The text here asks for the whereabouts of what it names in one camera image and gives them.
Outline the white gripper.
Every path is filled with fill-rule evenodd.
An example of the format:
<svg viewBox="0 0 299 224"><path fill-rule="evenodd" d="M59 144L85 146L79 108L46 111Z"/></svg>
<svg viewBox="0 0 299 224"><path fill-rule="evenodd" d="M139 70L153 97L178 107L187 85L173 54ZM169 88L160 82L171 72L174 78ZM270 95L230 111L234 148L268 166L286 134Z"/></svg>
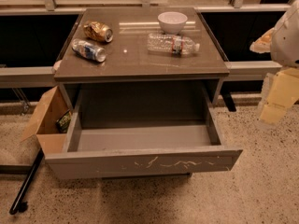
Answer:
<svg viewBox="0 0 299 224"><path fill-rule="evenodd" d="M299 67L299 1L295 1L278 20L274 28L251 43L255 53L271 53L274 62ZM286 68L276 74L268 73L262 86L258 105L259 121L277 124L299 100L299 70Z"/></svg>

